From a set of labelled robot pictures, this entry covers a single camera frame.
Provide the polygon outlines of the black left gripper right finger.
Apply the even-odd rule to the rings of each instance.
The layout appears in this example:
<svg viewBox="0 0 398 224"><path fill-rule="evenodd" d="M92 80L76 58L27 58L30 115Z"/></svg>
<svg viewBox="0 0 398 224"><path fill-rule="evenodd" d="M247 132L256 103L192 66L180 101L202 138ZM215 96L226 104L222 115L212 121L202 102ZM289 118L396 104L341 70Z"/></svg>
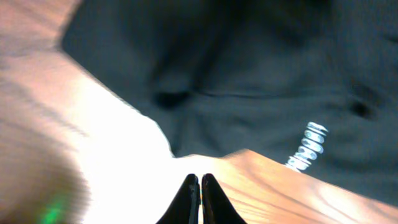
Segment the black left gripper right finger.
<svg viewBox="0 0 398 224"><path fill-rule="evenodd" d="M213 174L201 180L204 224L247 224L234 209Z"/></svg>

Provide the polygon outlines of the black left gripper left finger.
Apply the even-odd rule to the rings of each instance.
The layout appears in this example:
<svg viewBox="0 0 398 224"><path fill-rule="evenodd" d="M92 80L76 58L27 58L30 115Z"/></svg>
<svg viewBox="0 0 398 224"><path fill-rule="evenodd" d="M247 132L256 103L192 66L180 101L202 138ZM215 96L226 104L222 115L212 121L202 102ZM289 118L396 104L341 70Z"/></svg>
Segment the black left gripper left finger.
<svg viewBox="0 0 398 224"><path fill-rule="evenodd" d="M200 205L198 177L195 174L188 174L168 209L156 224L198 224Z"/></svg>

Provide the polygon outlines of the black t-shirt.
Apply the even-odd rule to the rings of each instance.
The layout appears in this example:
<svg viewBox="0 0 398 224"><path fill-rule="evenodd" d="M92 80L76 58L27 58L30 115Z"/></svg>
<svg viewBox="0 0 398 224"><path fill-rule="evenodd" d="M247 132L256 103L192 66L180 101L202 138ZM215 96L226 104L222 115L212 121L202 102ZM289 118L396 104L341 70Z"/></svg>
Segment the black t-shirt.
<svg viewBox="0 0 398 224"><path fill-rule="evenodd" d="M62 48L176 157L248 148L397 204L397 0L88 0Z"/></svg>

